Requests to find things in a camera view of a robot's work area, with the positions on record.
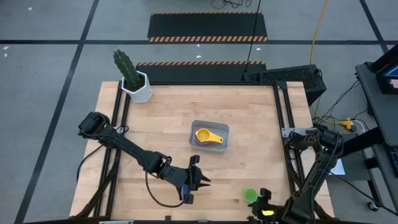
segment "wooden table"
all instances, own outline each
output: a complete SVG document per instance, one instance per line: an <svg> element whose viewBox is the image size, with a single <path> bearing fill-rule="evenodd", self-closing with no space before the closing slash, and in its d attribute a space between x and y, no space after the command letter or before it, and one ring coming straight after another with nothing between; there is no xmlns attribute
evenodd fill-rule
<svg viewBox="0 0 398 224"><path fill-rule="evenodd" d="M96 111L111 117L117 82L104 82ZM144 171L137 162L122 152L112 219L164 220L245 220L251 215L243 199L247 187L272 191L271 203L283 205L289 197L284 153L271 86L153 86L154 95L146 104L131 102L126 137L140 147L172 156L172 165L187 167L190 156L198 154L198 166L211 179L211 186L194 192L193 205L165 208L149 196ZM297 128L312 126L302 83L288 83L290 103ZM280 91L285 124L288 126L283 95ZM119 112L121 120L123 103ZM194 150L188 143L193 120L202 119L230 126L228 150L222 154ZM88 141L85 155L98 147ZM302 153L308 172L315 154ZM100 179L104 150L90 157L81 168L71 215L77 214L89 201ZM150 177L155 197L163 203L178 204L176 189L164 180ZM333 216L327 184L317 195L318 203Z"/></svg>

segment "yellow measuring cup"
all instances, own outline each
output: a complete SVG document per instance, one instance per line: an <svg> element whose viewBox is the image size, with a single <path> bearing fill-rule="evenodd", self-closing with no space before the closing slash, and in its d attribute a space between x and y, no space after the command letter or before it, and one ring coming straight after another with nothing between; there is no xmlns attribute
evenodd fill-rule
<svg viewBox="0 0 398 224"><path fill-rule="evenodd" d="M219 143L222 144L224 142L224 138L218 136L206 128L201 128L195 132L196 140L199 144L209 144L209 143Z"/></svg>

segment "gray bowl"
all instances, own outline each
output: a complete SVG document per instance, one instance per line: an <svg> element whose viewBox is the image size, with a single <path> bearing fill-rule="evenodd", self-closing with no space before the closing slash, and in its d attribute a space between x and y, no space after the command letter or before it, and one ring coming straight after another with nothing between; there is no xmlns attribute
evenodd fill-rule
<svg viewBox="0 0 398 224"><path fill-rule="evenodd" d="M197 143L195 132L201 128L206 128L212 133L215 133L221 136L224 141L221 144L218 143L210 143L206 145L201 145ZM228 147L229 141L229 126L227 124L221 124L211 121L200 121L194 120L191 125L191 133L189 134L189 144L195 149L201 149L211 152L224 152Z"/></svg>

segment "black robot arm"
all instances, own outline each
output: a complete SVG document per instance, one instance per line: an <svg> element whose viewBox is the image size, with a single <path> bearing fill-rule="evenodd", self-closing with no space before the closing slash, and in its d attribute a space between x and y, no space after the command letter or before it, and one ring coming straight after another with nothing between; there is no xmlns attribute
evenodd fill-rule
<svg viewBox="0 0 398 224"><path fill-rule="evenodd" d="M201 180L210 181L210 179L205 177L196 166L200 160L198 155L190 158L186 169L171 166L172 158L170 156L160 152L143 150L119 134L110 125L109 118L99 112L91 112L87 115L79 125L78 134L83 138L98 140L106 147L117 148L128 153L150 175L174 185L177 188L180 200L184 199L184 203L193 203L193 195L190 194L190 191L209 186L209 184L200 183Z"/></svg>
<svg viewBox="0 0 398 224"><path fill-rule="evenodd" d="M314 209L318 207L318 211L320 211L319 205L315 203L315 196L325 182L330 170L343 154L343 141L339 134L319 128L284 128L282 134L286 136L284 137L284 144L290 149L301 152L312 147L315 151L315 162L304 182L297 184L300 189L287 199L284 206L269 204L271 191L264 188L261 189L261 196L257 198L257 201L249 206L252 207L253 215L266 223L310 223L315 218L313 217ZM288 168L287 172L296 183L299 181L294 168ZM323 217L317 219L316 223L354 223L339 221L328 215L322 215Z"/></svg>

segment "white pot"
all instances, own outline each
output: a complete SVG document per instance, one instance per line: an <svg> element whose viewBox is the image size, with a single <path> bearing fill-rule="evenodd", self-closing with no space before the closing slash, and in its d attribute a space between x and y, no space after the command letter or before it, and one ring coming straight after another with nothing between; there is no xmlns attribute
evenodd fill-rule
<svg viewBox="0 0 398 224"><path fill-rule="evenodd" d="M123 77L122 90L124 90L128 95L130 95L132 100L135 103L146 103L149 101L149 99L151 98L151 96L154 92L152 91L152 88L150 87L147 74L139 72L139 71L137 71L137 73L139 74L139 76L141 76L141 78L143 78L145 80L145 85L137 91L130 91L124 87L124 77Z"/></svg>

